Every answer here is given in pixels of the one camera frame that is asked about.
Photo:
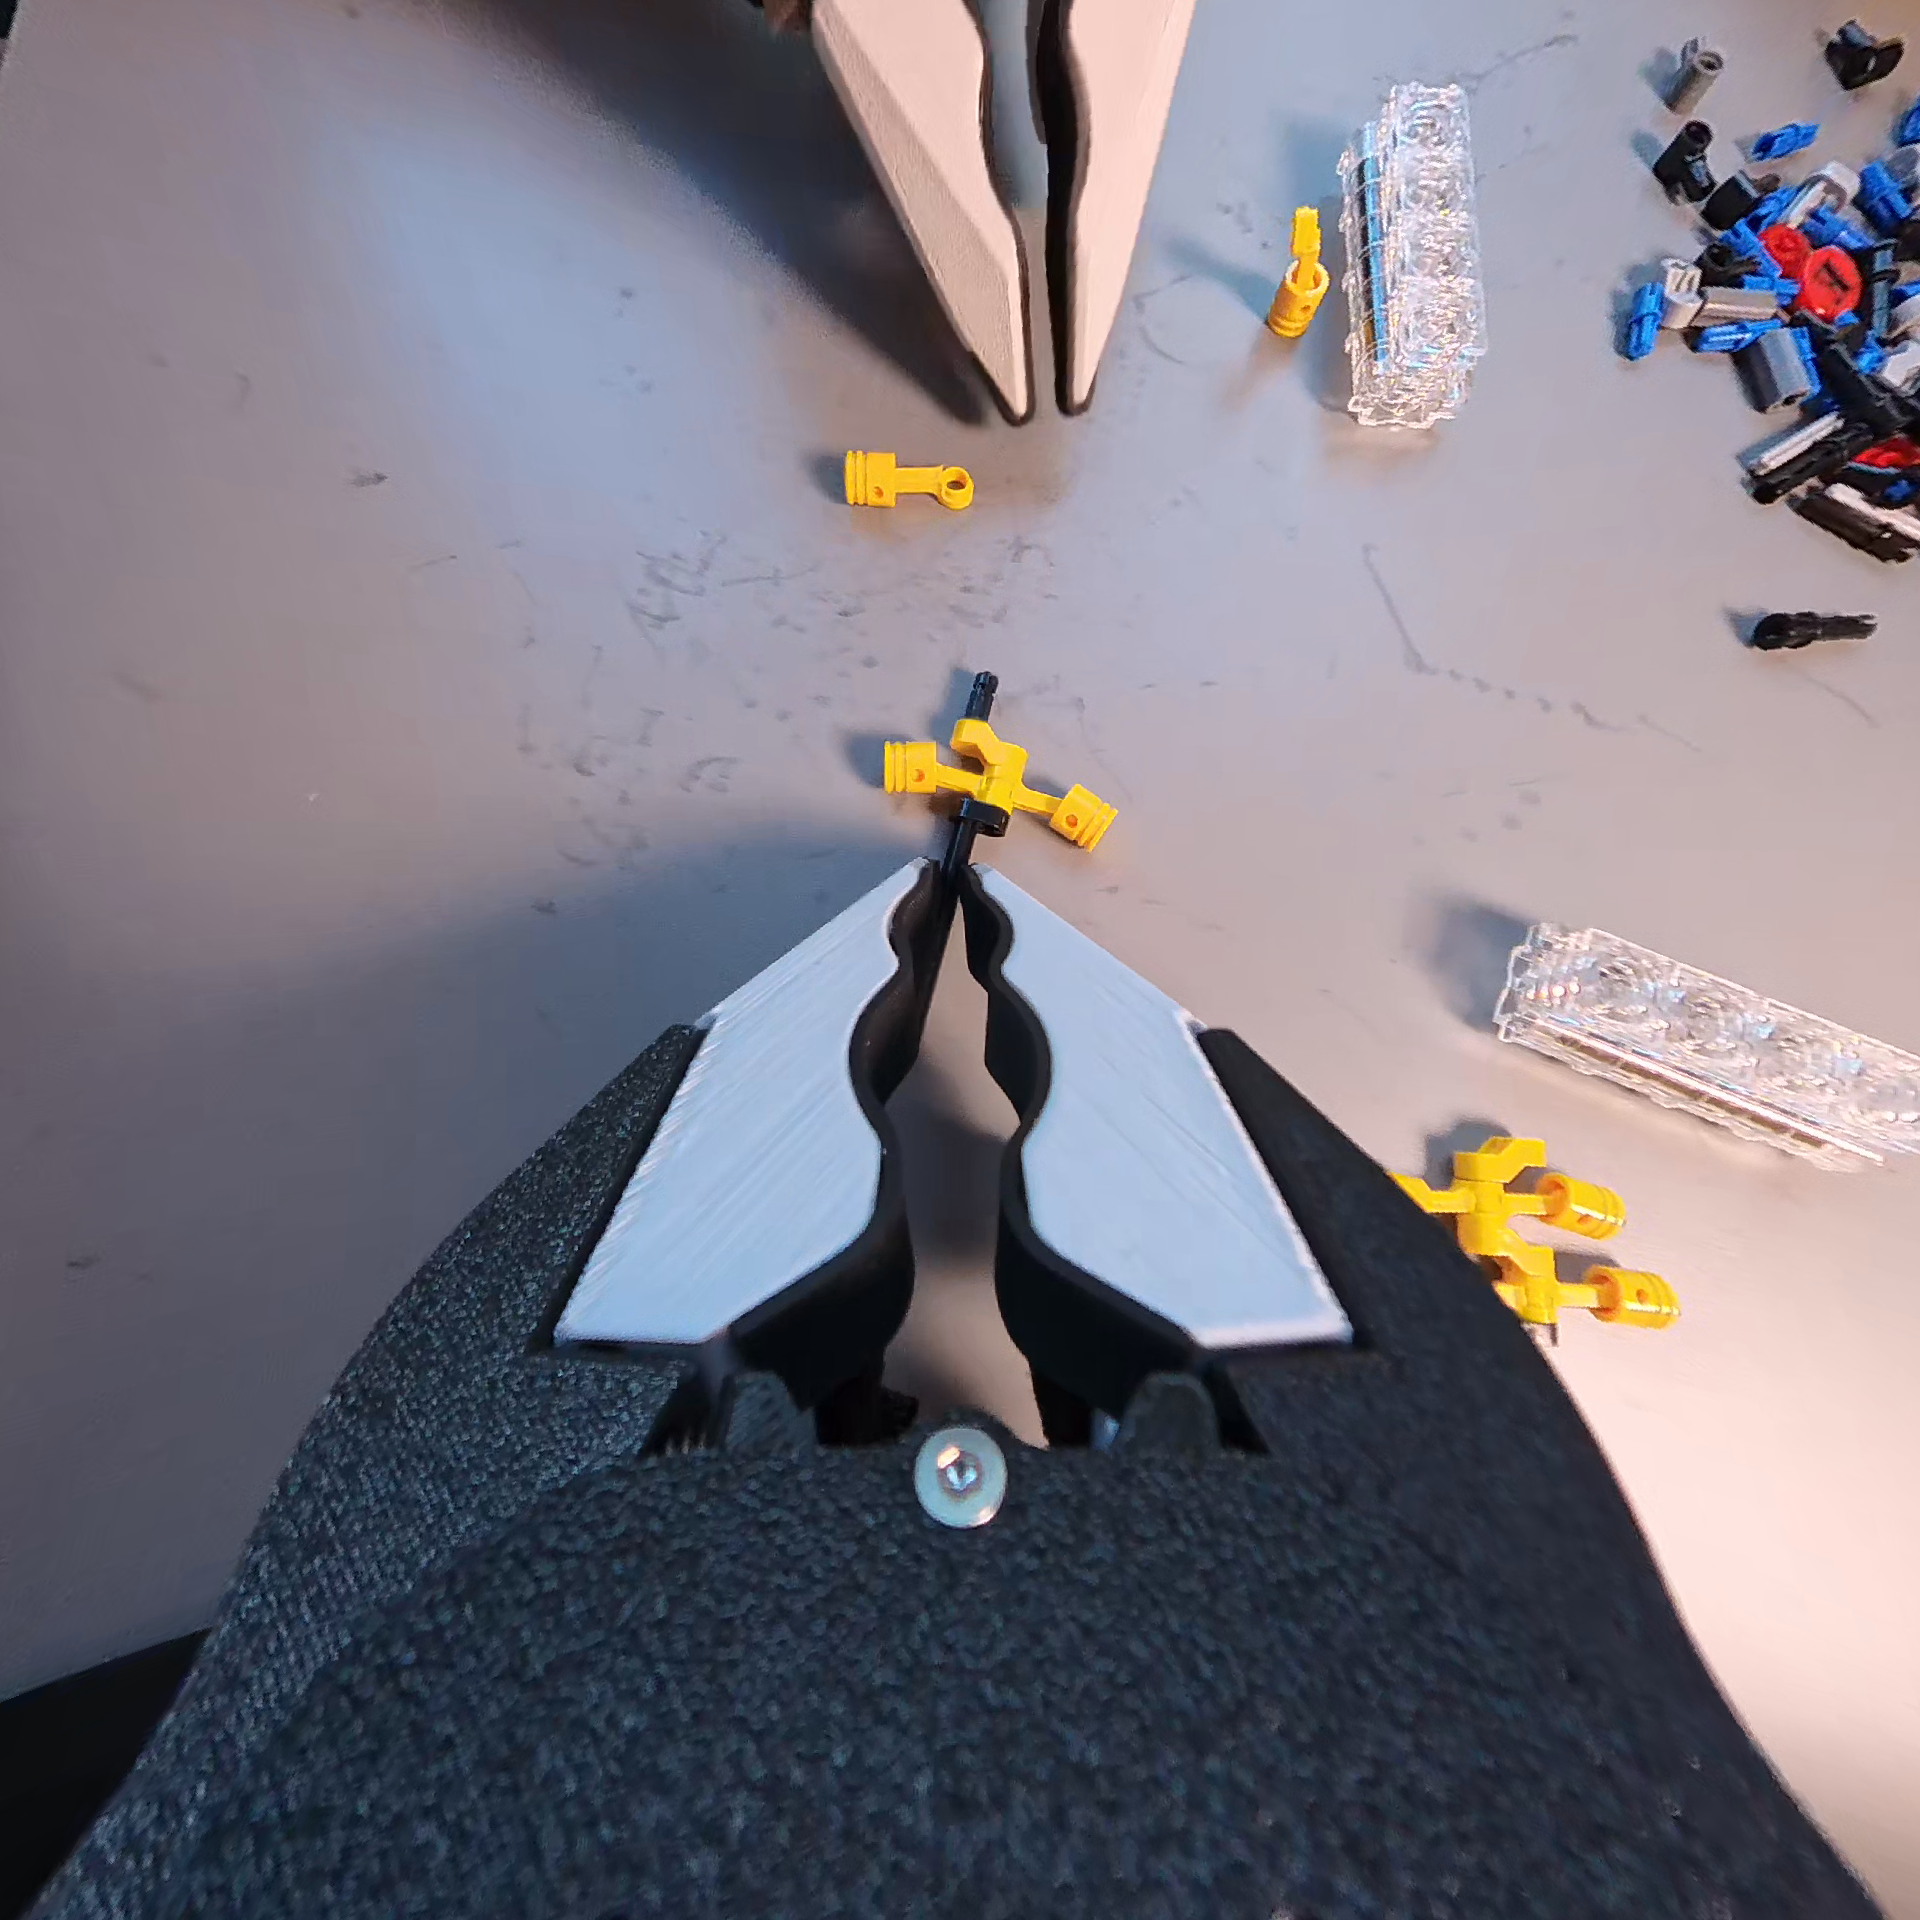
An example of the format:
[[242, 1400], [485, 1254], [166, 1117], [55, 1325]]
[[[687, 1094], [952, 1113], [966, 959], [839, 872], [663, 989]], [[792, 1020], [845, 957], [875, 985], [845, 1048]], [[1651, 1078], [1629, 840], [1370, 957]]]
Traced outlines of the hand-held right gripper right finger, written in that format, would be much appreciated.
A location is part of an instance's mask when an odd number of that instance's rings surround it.
[[1352, 1323], [1172, 997], [1008, 876], [962, 884], [1006, 1143], [996, 1299], [1057, 1428], [1152, 1375], [1346, 1345]]

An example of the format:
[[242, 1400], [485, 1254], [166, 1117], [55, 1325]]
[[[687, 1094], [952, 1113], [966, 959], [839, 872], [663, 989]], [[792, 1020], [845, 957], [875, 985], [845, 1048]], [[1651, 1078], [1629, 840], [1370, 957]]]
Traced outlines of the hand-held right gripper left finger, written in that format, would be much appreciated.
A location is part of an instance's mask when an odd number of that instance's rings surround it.
[[883, 1104], [934, 969], [911, 860], [715, 1005], [554, 1343], [774, 1373], [804, 1408], [873, 1369], [915, 1280]]

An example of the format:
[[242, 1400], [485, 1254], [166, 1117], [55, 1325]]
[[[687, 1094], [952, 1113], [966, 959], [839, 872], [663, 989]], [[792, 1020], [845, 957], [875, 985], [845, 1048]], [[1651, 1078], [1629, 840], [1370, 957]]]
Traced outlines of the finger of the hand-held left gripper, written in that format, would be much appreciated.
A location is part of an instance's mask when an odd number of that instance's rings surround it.
[[966, 1], [816, 1], [812, 37], [954, 332], [1033, 413], [1027, 268], [990, 165], [988, 41]]
[[1047, 151], [1055, 395], [1091, 403], [1180, 78], [1194, 1], [1045, 1], [1035, 82]]

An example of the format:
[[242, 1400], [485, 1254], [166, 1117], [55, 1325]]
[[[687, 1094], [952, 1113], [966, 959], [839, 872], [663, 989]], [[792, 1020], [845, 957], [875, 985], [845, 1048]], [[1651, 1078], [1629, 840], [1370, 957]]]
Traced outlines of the black axle with yellow pistons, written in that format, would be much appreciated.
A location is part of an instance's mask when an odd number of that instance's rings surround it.
[[992, 723], [998, 676], [984, 668], [974, 676], [964, 716], [950, 731], [958, 763], [940, 759], [934, 739], [887, 739], [881, 747], [881, 781], [889, 795], [956, 797], [950, 836], [940, 854], [942, 923], [950, 925], [962, 892], [962, 876], [982, 834], [1002, 836], [1017, 811], [1043, 820], [1071, 844], [1095, 848], [1116, 820], [1116, 805], [1083, 785], [1063, 795], [1025, 783], [1027, 751], [1002, 737]]
[[1528, 1327], [1558, 1339], [1568, 1309], [1643, 1329], [1677, 1321], [1683, 1305], [1659, 1274], [1599, 1262], [1566, 1280], [1554, 1248], [1518, 1232], [1518, 1222], [1540, 1220], [1607, 1238], [1625, 1224], [1619, 1191], [1548, 1173], [1546, 1163], [1540, 1137], [1489, 1135], [1477, 1149], [1453, 1153], [1453, 1181], [1445, 1187], [1417, 1175], [1394, 1173], [1394, 1179], [1423, 1210], [1453, 1218], [1459, 1246], [1487, 1268], [1500, 1301]]

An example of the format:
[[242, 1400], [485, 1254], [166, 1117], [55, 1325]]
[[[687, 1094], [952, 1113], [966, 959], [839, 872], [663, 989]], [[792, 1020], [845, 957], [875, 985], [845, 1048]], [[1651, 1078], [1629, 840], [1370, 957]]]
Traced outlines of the yellow toy piston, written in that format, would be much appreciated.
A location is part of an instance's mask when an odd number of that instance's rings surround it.
[[950, 510], [974, 500], [974, 476], [958, 464], [903, 464], [891, 450], [849, 448], [843, 464], [851, 506], [891, 508], [905, 496], [930, 496]]
[[1318, 207], [1299, 205], [1291, 219], [1291, 258], [1265, 314], [1267, 330], [1281, 339], [1299, 339], [1324, 300], [1330, 274], [1322, 260], [1322, 223]]

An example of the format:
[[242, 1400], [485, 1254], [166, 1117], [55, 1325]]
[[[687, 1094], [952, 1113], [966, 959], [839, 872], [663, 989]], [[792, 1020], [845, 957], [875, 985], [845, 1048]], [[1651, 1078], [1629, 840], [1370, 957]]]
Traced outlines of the grey desk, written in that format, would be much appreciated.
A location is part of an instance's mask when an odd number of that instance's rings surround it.
[[[1202, 3], [1087, 415], [1008, 427], [740, 3], [24, 3], [4, 62], [4, 1691], [200, 1624], [398, 1284], [669, 1020], [928, 840], [980, 664], [1095, 852], [994, 858], [1380, 1161], [1619, 1187], [1663, 1333], [1552, 1355], [1692, 1630], [1916, 1913], [1916, 1161], [1493, 1032], [1599, 923], [1916, 1046], [1916, 567], [1619, 359], [1726, 149], [1861, 159], [1914, 3]], [[1340, 155], [1469, 100], [1487, 349], [1348, 409]], [[1291, 219], [1330, 286], [1265, 326]], [[974, 500], [851, 506], [849, 448]], [[1764, 611], [1875, 613], [1746, 644]]]

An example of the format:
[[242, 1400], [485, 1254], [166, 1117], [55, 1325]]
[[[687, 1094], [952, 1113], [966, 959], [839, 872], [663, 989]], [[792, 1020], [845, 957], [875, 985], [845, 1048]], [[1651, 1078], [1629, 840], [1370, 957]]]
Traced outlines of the clear cylinder block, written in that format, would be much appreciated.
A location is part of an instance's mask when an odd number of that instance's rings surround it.
[[1487, 349], [1469, 100], [1396, 84], [1340, 155], [1350, 413], [1431, 427], [1469, 395]]
[[1918, 1060], [1601, 927], [1534, 923], [1506, 961], [1500, 1040], [1815, 1163], [1918, 1149]]

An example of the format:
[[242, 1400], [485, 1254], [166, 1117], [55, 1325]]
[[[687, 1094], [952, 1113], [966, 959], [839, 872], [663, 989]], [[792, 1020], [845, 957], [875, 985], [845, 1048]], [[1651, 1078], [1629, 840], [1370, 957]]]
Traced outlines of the pile of mixed small bricks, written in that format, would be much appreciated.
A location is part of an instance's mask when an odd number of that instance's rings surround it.
[[1760, 506], [1869, 559], [1918, 551], [1918, 106], [1884, 149], [1795, 173], [1819, 124], [1789, 120], [1712, 155], [1700, 114], [1651, 157], [1663, 195], [1692, 219], [1692, 252], [1665, 256], [1629, 292], [1619, 353], [1665, 341], [1728, 363], [1748, 405], [1783, 427], [1742, 458]]

